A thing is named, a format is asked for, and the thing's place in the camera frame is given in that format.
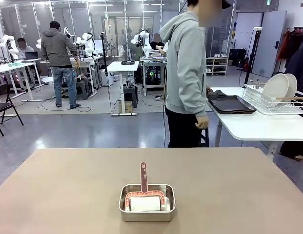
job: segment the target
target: plate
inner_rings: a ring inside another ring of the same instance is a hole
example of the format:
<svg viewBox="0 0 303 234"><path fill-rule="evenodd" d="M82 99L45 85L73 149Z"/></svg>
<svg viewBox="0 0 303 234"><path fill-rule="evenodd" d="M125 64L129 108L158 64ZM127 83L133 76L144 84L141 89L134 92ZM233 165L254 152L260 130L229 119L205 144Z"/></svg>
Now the plate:
<svg viewBox="0 0 303 234"><path fill-rule="evenodd" d="M289 88L288 92L286 94L286 98L293 98L296 94L297 88L298 88L298 82L294 75L292 74L285 74L285 76L288 78L289 81ZM278 104L278 106L285 106L287 102L290 100L283 100L281 103Z"/></svg>
<svg viewBox="0 0 303 234"><path fill-rule="evenodd" d="M277 74L273 76L268 82L265 84L263 88L263 94L271 97L271 98L284 98L287 95L289 88L289 80L288 77L284 74ZM272 103L272 106L276 106L282 100L275 100Z"/></svg>

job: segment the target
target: white door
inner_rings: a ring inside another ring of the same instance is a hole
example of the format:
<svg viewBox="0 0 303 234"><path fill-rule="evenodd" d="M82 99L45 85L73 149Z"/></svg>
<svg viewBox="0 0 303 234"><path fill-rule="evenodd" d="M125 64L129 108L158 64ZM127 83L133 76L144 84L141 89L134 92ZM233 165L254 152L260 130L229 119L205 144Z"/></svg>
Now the white door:
<svg viewBox="0 0 303 234"><path fill-rule="evenodd" d="M264 13L263 29L255 55L252 73L270 78L274 72L281 42L286 11Z"/></svg>

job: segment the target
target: cardboard box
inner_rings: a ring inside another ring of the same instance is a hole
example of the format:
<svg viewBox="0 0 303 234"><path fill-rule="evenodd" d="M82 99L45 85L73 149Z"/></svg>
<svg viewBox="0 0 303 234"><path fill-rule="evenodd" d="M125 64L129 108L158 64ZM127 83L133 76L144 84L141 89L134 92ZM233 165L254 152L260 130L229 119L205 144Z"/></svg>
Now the cardboard box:
<svg viewBox="0 0 303 234"><path fill-rule="evenodd" d="M122 103L119 101L119 113L122 114ZM132 101L125 102L125 113L133 113Z"/></svg>

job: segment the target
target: dish rack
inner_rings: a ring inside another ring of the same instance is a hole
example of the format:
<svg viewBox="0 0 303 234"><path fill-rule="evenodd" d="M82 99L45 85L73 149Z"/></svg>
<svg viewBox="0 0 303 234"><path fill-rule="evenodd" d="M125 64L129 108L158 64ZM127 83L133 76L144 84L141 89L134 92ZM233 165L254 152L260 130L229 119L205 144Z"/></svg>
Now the dish rack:
<svg viewBox="0 0 303 234"><path fill-rule="evenodd" d="M262 93L263 88L245 85L242 98L264 115L301 115L303 114L303 93L297 91L292 98L269 97Z"/></svg>

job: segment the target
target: hand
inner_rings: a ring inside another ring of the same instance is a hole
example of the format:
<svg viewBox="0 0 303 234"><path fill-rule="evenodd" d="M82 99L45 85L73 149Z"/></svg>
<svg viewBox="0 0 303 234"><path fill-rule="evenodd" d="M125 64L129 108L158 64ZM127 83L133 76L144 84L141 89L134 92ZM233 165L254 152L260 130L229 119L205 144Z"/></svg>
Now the hand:
<svg viewBox="0 0 303 234"><path fill-rule="evenodd" d="M213 92L213 89L211 89L211 87L209 87L209 86L206 86L206 94L207 95L212 94L212 92Z"/></svg>
<svg viewBox="0 0 303 234"><path fill-rule="evenodd" d="M196 123L196 127L199 129L206 129L209 127L209 118L208 116L200 116L200 117L196 117L197 118L197 122Z"/></svg>

